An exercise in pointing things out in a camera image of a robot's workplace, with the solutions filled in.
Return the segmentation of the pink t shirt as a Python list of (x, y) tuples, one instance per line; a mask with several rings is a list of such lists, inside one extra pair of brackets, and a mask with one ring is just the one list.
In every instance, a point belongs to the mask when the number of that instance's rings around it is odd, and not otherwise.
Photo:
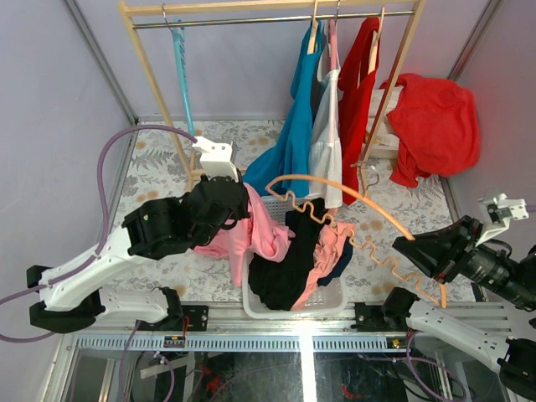
[(198, 246), (193, 251), (213, 258), (227, 257), (231, 279), (241, 287), (242, 269), (247, 251), (260, 255), (268, 261), (282, 262), (290, 248), (295, 233), (283, 224), (277, 223), (269, 214), (260, 195), (245, 184), (249, 195), (249, 218), (241, 219), (233, 229), (220, 230), (206, 246)]

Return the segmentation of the orange hanger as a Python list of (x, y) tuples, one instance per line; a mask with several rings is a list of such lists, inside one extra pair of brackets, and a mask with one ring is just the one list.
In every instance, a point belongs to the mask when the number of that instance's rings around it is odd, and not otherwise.
[[(356, 198), (358, 201), (360, 201), (362, 204), (366, 204), (368, 207), (373, 209), (376, 213), (381, 215), (387, 222), (389, 222), (392, 226), (394, 226), (403, 236), (404, 239), (409, 240), (410, 242), (415, 241), (415, 237), (410, 233), (410, 231), (404, 227), (392, 214), (388, 213), (383, 207), (379, 206), (377, 203), (375, 203), (372, 199), (367, 197), (366, 195), (362, 195), (361, 193), (358, 193), (356, 190), (345, 186), (341, 183), (335, 182), (333, 180), (329, 180), (327, 178), (321, 178), (318, 176), (312, 176), (308, 174), (286, 174), (286, 175), (280, 175), (271, 181), (265, 186), (265, 190), (271, 195), (276, 198), (278, 198), (281, 201), (288, 201), (291, 200), (291, 206), (296, 210), (297, 212), (301, 214), (308, 214), (309, 217), (317, 222), (318, 224), (328, 222), (329, 229), (336, 233), (337, 228), (337, 221), (335, 220), (335, 217), (333, 214), (325, 213), (321, 218), (318, 218), (314, 214), (314, 205), (311, 201), (306, 200), (302, 206), (300, 206), (296, 201), (296, 195), (293, 191), (288, 190), (284, 194), (277, 193), (273, 187), (283, 181), (291, 181), (291, 180), (300, 180), (300, 181), (308, 181), (308, 182), (314, 182), (314, 183), (321, 183), (326, 184), (328, 187), (333, 187), (336, 189), (341, 190), (344, 194), (350, 195), (354, 198)], [(367, 241), (363, 244), (357, 243), (355, 239), (356, 230), (350, 229), (348, 231), (350, 237), (349, 242), (352, 245), (352, 247), (359, 251), (369, 251), (368, 257), (370, 260), (372, 260), (376, 265), (382, 266), (382, 267), (388, 267), (390, 270), (390, 273), (392, 276), (394, 276), (396, 279), (402, 282), (414, 282), (414, 288), (415, 291), (419, 296), (424, 297), (427, 301), (435, 303), (436, 305), (440, 306), (441, 308), (447, 308), (447, 302), (448, 302), (448, 296), (447, 296), (447, 288), (445, 284), (439, 284), (439, 293), (440, 297), (435, 298), (432, 295), (428, 294), (422, 287), (421, 284), (424, 280), (424, 277), (417, 272), (410, 272), (409, 274), (402, 276), (398, 272), (399, 262), (398, 260), (393, 256), (388, 256), (384, 258), (383, 260), (379, 260), (376, 256), (377, 247), (372, 241)]]

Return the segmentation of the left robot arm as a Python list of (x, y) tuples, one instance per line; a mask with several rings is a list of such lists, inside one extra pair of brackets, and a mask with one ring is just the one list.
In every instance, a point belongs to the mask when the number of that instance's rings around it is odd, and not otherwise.
[(249, 217), (248, 202), (242, 182), (203, 177), (181, 197), (144, 203), (103, 243), (73, 260), (55, 268), (31, 266), (27, 284), (39, 294), (29, 308), (31, 325), (61, 334), (114, 321), (142, 331), (182, 330), (185, 315), (174, 289), (120, 292), (110, 282), (138, 265), (209, 245), (218, 232)]

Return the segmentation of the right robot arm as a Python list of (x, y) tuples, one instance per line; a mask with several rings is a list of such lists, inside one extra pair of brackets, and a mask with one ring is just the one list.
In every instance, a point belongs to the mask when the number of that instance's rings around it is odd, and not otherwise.
[[(464, 216), (454, 224), (400, 236), (393, 247), (422, 273), (445, 285), (458, 276), (470, 280), (481, 296), (495, 294), (524, 312), (535, 310), (535, 253), (512, 259), (511, 246), (497, 239), (509, 228), (507, 218), (483, 224)], [(384, 325), (430, 334), (461, 350), (496, 373), (502, 385), (525, 399), (535, 398), (535, 342), (486, 332), (433, 307), (416, 294), (395, 287), (381, 307)]]

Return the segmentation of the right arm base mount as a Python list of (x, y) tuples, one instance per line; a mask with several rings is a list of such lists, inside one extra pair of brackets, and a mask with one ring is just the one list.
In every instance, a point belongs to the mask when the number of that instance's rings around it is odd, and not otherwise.
[(397, 328), (384, 306), (355, 302), (353, 310), (355, 322), (351, 328), (357, 332), (393, 332)]

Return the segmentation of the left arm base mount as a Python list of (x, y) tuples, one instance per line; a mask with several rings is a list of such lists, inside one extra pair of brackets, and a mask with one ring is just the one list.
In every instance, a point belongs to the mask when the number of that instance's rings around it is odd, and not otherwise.
[(183, 306), (183, 330), (206, 332), (209, 323), (209, 307), (206, 305)]

